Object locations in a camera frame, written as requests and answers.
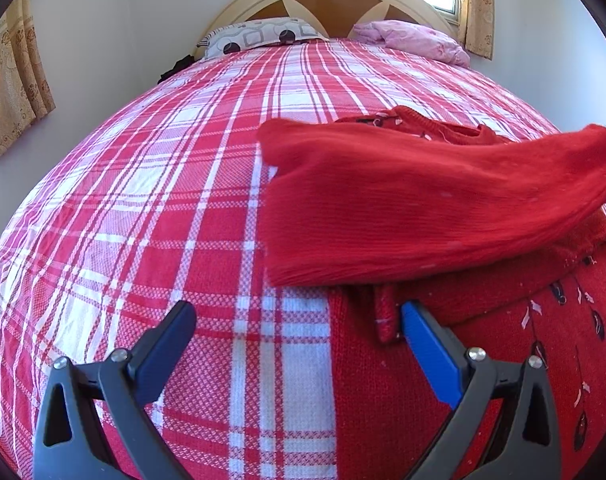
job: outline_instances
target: pillow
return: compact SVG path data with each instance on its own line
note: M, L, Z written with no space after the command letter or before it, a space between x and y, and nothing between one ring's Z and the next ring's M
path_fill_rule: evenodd
M235 23L210 32L197 46L206 46L203 59L243 52L259 46L294 44L298 41L324 40L308 22L300 18L266 18Z
M395 48L417 56L469 68L469 54L456 40L424 25L399 20L357 23L350 37L361 43Z

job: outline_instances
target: screw head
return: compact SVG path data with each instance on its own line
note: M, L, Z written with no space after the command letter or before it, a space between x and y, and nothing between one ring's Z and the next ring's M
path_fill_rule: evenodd
M487 352L478 346L474 346L467 351L467 355L472 361L481 362L487 357Z
M52 367L55 370L62 370L63 368L65 368L66 366L68 366L68 358L63 356L63 357L59 357L58 359L56 359L56 361L52 364Z
M130 353L125 348L117 348L110 354L110 361L114 363L122 363L125 361Z
M528 365L538 370L543 366L543 360L537 355L531 355L528 359Z

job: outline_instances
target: red knit sweater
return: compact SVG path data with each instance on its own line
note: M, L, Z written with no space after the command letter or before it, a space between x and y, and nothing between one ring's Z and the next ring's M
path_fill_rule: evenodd
M407 345L382 345L410 298L494 358L544 355L565 477L576 473L606 428L606 282L580 263L599 254L606 280L606 128L518 144L397 107L335 124L272 120L258 135L279 168L261 233L272 283L369 284L331 291L339 477L402 478L445 418ZM587 380L579 355L594 352ZM590 416L587 397L600 399Z

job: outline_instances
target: bedspread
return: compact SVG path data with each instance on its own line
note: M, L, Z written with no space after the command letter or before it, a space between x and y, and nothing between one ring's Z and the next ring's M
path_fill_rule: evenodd
M52 362L128 348L183 299L197 308L197 330L148 413L187 470L334 479L327 291L265 278L257 230L272 170L256 129L274 117L329 122L395 105L513 140L556 131L477 72L336 41L197 63L50 171L0 239L0 450L20 475L32 476Z

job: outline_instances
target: patterned pillow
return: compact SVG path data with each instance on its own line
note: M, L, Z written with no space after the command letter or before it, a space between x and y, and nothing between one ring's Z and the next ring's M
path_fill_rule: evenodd
M285 17L252 20L217 28L197 43L197 46L207 47L203 59L214 59L258 46L294 44L308 40L328 41L308 22Z

